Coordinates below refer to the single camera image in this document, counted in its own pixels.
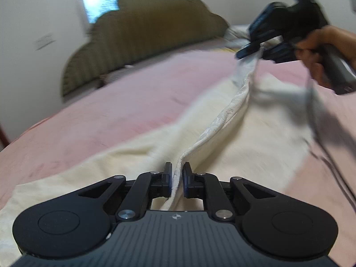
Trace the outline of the person's right hand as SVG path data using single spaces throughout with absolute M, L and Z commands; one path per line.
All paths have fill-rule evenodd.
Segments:
M 320 45 L 330 44 L 336 47 L 355 70 L 355 33 L 337 28 L 332 25 L 310 32 L 307 37 L 296 44 L 295 55 L 308 68 L 311 77 L 320 86 L 331 89 L 331 84 L 324 74 L 322 58 L 314 53 Z

